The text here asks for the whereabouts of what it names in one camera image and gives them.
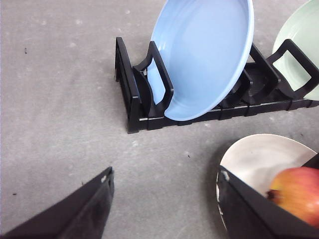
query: gray floor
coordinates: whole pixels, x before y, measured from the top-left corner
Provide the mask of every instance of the gray floor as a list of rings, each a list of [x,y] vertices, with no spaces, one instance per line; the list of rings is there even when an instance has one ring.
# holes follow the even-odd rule
[[[304,2],[254,0],[262,53],[271,54],[282,24]],[[115,37],[124,38],[133,63],[141,61],[163,3],[1,1],[2,232],[112,165],[116,193],[103,238],[226,238],[214,180],[227,147],[266,132],[319,151],[319,108],[128,135],[113,78]]]

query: blue plate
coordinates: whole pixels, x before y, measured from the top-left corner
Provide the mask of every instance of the blue plate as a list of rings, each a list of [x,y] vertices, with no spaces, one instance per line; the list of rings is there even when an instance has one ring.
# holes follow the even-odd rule
[[[244,69],[253,33],[252,0],[167,0],[151,38],[174,87],[165,116],[191,120],[218,105]],[[148,80],[158,104],[165,88],[154,62]]]

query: mint green plate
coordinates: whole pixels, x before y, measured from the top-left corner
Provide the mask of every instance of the mint green plate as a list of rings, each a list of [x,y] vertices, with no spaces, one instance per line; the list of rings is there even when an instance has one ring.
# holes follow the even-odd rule
[[[277,36],[273,53],[285,39],[291,39],[319,67],[319,0],[310,0],[286,21]],[[276,61],[274,66],[294,91],[311,78],[289,52]],[[319,86],[307,94],[305,99],[319,101]]]

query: red apple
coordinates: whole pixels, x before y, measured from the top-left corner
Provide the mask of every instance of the red apple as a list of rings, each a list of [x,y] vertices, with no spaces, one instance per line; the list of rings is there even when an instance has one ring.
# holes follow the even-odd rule
[[[319,170],[307,167],[280,172],[268,199],[306,223],[319,228]]]

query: plastic dish rack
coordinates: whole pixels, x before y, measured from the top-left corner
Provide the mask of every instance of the plastic dish rack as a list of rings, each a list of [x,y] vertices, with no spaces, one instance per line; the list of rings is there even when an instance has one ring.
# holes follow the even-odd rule
[[[273,63],[287,51],[311,76],[311,79],[296,91],[292,90],[285,77],[273,66]],[[268,58],[265,58],[253,44],[250,55],[254,62],[246,64],[236,85],[218,106],[196,119],[174,121],[164,116],[174,89],[156,44],[151,41],[146,58],[139,65],[132,67],[124,41],[117,37],[115,80],[120,82],[122,88],[128,115],[128,133],[319,105],[319,101],[304,99],[304,96],[319,84],[319,69],[293,41],[285,40],[277,52]],[[156,63],[165,87],[164,98],[157,105],[154,104],[152,89],[147,80],[147,67],[152,60]]]

